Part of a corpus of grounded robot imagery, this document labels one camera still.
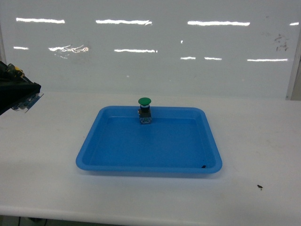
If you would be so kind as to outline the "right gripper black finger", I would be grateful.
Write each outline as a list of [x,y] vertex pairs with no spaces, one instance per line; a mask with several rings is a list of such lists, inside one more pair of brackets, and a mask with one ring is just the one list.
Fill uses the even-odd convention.
[[32,82],[0,82],[0,114],[40,93],[41,85]]

